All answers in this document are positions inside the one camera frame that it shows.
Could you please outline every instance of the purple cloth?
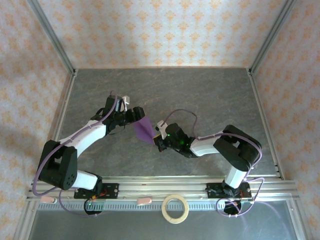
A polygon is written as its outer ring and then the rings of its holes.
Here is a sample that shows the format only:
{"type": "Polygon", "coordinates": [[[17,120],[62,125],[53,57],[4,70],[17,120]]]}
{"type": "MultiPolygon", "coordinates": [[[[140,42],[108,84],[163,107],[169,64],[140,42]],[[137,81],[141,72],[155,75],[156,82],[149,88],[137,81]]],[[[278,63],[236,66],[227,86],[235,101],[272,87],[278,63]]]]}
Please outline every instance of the purple cloth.
{"type": "Polygon", "coordinates": [[[133,128],[138,139],[148,144],[155,144],[153,138],[156,134],[149,117],[144,116],[139,121],[134,122],[133,128]]]}

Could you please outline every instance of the tape roll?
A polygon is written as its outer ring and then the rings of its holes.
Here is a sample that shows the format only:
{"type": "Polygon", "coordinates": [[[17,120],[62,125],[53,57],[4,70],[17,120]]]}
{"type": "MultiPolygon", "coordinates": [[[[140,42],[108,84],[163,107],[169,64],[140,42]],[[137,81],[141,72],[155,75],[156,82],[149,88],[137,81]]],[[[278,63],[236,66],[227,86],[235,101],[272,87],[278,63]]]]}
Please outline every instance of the tape roll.
{"type": "Polygon", "coordinates": [[[187,203],[187,201],[185,200],[185,198],[181,195],[178,195],[178,194],[172,194],[172,195],[169,195],[167,196],[163,203],[162,203],[162,208],[161,208],[161,211],[162,211],[162,215],[163,217],[165,218],[165,220],[167,220],[169,223],[171,224],[180,224],[182,223],[184,220],[186,220],[186,218],[188,217],[188,214],[189,214],[189,205],[187,203]],[[169,203],[169,201],[173,200],[173,199],[178,199],[182,202],[183,204],[183,208],[184,208],[184,211],[183,211],[183,214],[181,215],[181,217],[178,217],[178,218],[173,218],[171,216],[169,216],[169,214],[167,213],[167,205],[169,203]]]}

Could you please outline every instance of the gray marble surface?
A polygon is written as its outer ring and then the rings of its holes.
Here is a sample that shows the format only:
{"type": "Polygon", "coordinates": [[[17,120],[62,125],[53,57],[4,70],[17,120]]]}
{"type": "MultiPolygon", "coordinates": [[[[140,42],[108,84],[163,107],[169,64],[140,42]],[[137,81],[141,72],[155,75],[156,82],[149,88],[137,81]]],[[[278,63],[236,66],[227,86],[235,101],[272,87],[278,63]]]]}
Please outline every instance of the gray marble surface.
{"type": "MultiPolygon", "coordinates": [[[[207,136],[232,124],[262,144],[263,157],[256,175],[275,175],[263,123],[244,68],[138,68],[80,69],[68,102],[61,137],[83,127],[104,107],[110,90],[130,97],[130,108],[141,106],[155,126],[178,108],[198,115],[195,132],[207,136]]],[[[176,112],[168,123],[178,123],[191,135],[194,116],[176,112]]],[[[203,176],[220,177],[230,164],[220,154],[185,158],[171,149],[136,138],[132,126],[92,144],[78,158],[78,169],[100,176],[203,176]]]]}

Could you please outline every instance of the floral wallpaper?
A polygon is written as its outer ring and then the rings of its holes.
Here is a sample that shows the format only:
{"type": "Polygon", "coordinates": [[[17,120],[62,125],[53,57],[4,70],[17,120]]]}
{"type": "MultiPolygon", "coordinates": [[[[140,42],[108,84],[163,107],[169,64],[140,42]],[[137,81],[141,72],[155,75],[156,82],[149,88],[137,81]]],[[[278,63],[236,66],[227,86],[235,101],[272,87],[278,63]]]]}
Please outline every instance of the floral wallpaper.
{"type": "Polygon", "coordinates": [[[319,13],[319,0],[298,0],[254,76],[285,177],[298,180],[314,239],[320,236],[319,13]]]}
{"type": "Polygon", "coordinates": [[[0,239],[11,240],[68,72],[25,0],[1,0],[0,41],[0,239]]]}
{"type": "Polygon", "coordinates": [[[39,0],[75,68],[252,65],[285,0],[39,0]]]}

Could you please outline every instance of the black bracket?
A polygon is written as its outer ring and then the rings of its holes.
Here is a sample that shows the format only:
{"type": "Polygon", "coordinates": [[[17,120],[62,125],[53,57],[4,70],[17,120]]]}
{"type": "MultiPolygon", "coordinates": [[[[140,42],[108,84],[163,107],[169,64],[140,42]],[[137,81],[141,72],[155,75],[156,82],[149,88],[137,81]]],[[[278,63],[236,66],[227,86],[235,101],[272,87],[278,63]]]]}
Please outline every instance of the black bracket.
{"type": "MultiPolygon", "coordinates": [[[[238,187],[238,193],[233,197],[235,199],[252,198],[250,185],[247,182],[242,182],[238,187]]],[[[210,182],[206,184],[206,192],[208,199],[230,198],[223,192],[223,184],[218,182],[210,182]]]]}
{"type": "MultiPolygon", "coordinates": [[[[119,193],[119,183],[102,183],[101,192],[105,192],[106,195],[99,196],[98,199],[117,199],[119,193]]],[[[87,190],[84,188],[79,188],[77,191],[74,191],[75,199],[90,199],[95,196],[96,193],[91,190],[87,190]]]]}

